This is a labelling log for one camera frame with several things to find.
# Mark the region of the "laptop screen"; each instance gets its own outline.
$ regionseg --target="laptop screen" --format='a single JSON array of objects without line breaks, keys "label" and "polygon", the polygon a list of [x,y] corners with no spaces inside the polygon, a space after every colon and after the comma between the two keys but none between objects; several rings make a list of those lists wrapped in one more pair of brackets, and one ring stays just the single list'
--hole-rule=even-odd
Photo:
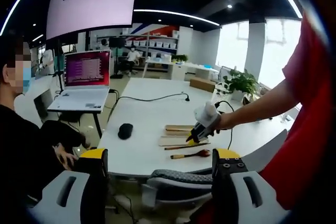
[{"label": "laptop screen", "polygon": [[109,85],[110,51],[65,55],[65,87]]}]

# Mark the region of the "cardboard box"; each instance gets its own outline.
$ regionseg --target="cardboard box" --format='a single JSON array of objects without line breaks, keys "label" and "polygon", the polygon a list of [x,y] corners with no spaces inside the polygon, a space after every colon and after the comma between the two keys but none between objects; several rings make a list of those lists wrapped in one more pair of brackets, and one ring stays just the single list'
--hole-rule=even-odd
[{"label": "cardboard box", "polygon": [[190,79],[190,87],[202,89],[208,92],[213,93],[215,90],[216,83],[213,81],[201,79],[198,77],[194,77]]}]

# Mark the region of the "computer mouse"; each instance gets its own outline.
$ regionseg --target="computer mouse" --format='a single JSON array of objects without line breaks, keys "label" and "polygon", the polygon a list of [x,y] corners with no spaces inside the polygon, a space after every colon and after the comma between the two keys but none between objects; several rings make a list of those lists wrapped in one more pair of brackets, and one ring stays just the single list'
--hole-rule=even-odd
[{"label": "computer mouse", "polygon": [[118,137],[122,140],[129,139],[132,135],[133,125],[129,123],[124,123],[119,128]]}]

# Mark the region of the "wooden spoon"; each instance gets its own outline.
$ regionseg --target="wooden spoon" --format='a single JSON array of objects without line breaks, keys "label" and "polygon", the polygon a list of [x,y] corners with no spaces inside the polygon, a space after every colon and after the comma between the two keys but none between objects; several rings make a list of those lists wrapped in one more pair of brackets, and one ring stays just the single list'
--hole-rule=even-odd
[{"label": "wooden spoon", "polygon": [[170,158],[171,159],[179,159],[179,158],[185,158],[185,157],[194,157],[194,156],[198,156],[198,157],[209,157],[211,155],[211,151],[210,150],[201,150],[197,153],[194,154],[189,154],[189,155],[171,155]]}]

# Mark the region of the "monitor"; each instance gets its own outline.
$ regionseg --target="monitor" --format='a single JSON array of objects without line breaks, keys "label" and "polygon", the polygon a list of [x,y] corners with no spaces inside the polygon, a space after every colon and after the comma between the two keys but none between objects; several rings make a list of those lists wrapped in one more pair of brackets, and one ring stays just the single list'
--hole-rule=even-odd
[{"label": "monitor", "polygon": [[88,51],[65,55],[64,86],[108,86],[110,53],[110,51]]},{"label": "monitor", "polygon": [[47,39],[73,31],[132,24],[134,0],[50,0]]}]

